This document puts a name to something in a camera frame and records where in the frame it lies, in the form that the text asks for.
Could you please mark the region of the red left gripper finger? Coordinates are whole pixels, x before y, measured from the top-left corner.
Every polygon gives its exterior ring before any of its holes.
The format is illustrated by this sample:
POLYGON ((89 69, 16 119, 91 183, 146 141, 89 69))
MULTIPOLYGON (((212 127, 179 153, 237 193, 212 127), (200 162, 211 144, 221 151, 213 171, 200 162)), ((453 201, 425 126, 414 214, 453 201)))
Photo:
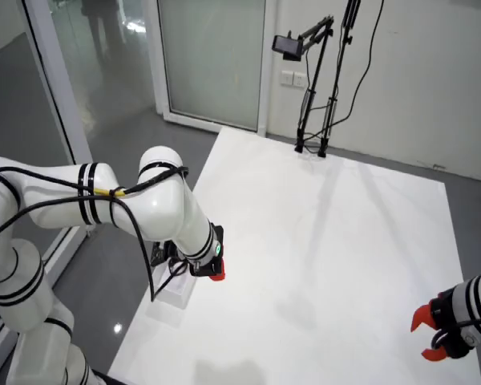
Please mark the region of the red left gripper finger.
POLYGON ((438 348, 426 348, 421 353, 422 357, 431 362, 439 362, 448 357, 444 346, 438 348))

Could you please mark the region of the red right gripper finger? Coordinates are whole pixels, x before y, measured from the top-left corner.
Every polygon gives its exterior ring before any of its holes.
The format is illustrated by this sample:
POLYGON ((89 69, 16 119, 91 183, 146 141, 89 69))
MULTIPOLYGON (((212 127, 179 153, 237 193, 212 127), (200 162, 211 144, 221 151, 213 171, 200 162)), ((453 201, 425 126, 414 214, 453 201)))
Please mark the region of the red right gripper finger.
POLYGON ((430 303, 420 306, 413 314, 410 331, 414 332, 422 324, 429 326, 431 329, 434 328, 434 319, 431 314, 430 303))
POLYGON ((208 276, 215 282, 223 281, 225 278, 224 260, 212 259, 208 267, 208 276))

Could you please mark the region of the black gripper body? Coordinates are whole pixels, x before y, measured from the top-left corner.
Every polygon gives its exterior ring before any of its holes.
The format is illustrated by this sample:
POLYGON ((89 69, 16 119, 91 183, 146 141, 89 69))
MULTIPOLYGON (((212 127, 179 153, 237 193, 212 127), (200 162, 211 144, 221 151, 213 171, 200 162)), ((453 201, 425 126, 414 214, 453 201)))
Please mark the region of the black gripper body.
MULTIPOLYGON (((213 256, 212 259, 223 259, 223 253, 220 252, 219 254, 213 256)), ((209 264, 210 261, 208 261, 207 263, 204 263, 201 260, 190 261, 189 262, 190 274, 193 277, 208 277, 207 265, 209 264)))
POLYGON ((435 327, 441 334, 434 337, 431 348, 445 347, 448 358, 461 359, 476 345, 472 323, 475 311, 470 289, 449 289, 430 302, 435 327))

